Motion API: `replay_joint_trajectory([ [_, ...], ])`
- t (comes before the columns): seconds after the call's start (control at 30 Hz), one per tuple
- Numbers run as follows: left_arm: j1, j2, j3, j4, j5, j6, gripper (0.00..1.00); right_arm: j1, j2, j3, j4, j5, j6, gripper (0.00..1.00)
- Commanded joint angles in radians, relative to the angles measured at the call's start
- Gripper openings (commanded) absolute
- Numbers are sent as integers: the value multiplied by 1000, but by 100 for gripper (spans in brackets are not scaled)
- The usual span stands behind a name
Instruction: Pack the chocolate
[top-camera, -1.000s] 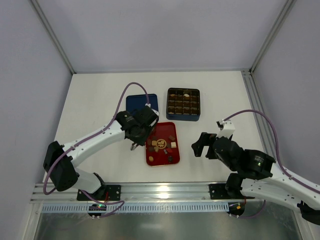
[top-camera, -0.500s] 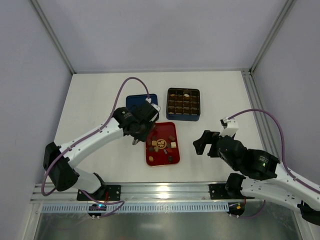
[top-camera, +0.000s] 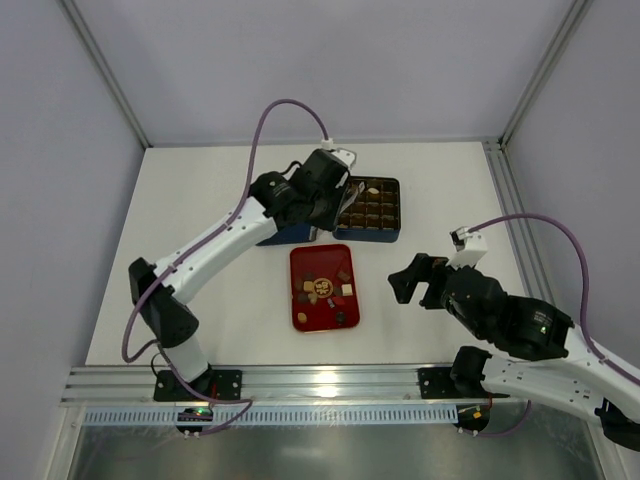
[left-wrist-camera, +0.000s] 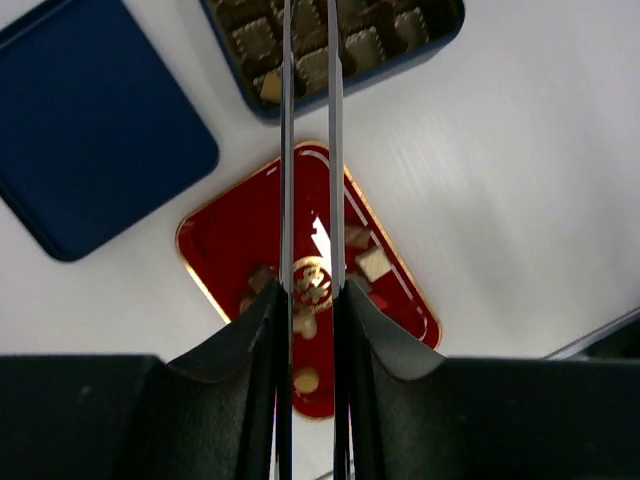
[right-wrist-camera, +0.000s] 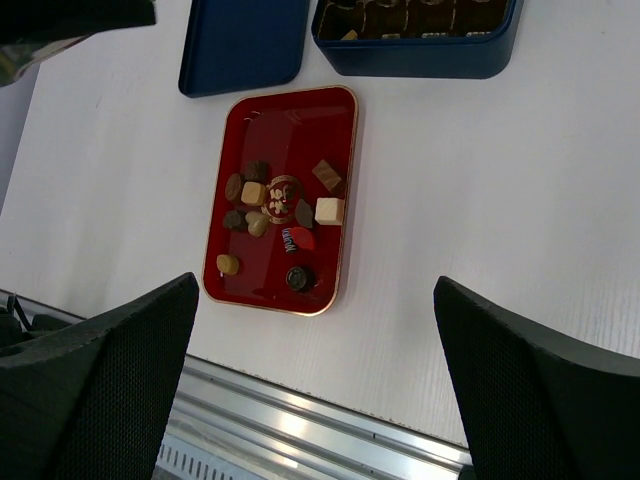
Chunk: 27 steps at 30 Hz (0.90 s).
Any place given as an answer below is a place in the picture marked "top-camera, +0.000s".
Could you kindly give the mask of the metal serving tongs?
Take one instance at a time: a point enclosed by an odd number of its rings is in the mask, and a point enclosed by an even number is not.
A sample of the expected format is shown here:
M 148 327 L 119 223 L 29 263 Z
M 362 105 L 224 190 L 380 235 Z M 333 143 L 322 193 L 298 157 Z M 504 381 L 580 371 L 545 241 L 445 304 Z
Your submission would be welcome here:
M 357 199 L 357 197 L 362 194 L 365 190 L 365 182 L 360 181 L 356 183 L 352 183 L 346 190 L 345 198 L 338 210 L 338 216 L 341 216 Z M 311 227 L 309 240 L 314 242 L 319 234 L 319 230 L 317 227 Z

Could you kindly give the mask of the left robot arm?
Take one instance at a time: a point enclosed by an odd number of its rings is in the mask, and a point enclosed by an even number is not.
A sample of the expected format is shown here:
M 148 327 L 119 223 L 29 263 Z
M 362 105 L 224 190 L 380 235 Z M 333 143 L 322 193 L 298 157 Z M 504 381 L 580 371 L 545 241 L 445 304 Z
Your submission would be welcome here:
M 129 267 L 133 318 L 142 318 L 154 344 L 185 383 L 210 365 L 197 340 L 199 321 L 188 305 L 236 258 L 279 231 L 299 224 L 332 230 L 346 199 L 354 152 L 316 149 L 291 175 L 271 171 L 248 187 L 243 203 L 193 241 L 163 259 Z

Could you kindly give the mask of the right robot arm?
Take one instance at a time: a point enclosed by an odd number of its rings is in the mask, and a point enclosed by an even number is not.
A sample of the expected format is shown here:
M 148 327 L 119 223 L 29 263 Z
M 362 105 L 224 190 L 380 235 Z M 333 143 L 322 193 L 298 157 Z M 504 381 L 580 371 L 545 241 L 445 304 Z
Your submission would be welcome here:
M 638 385 L 609 370 L 561 310 L 510 295 L 473 267 L 453 268 L 446 258 L 423 253 L 388 282 L 400 304 L 425 283 L 421 307 L 446 311 L 495 348 L 459 349 L 450 377 L 460 393 L 531 400 L 596 424 L 611 442 L 638 450 Z

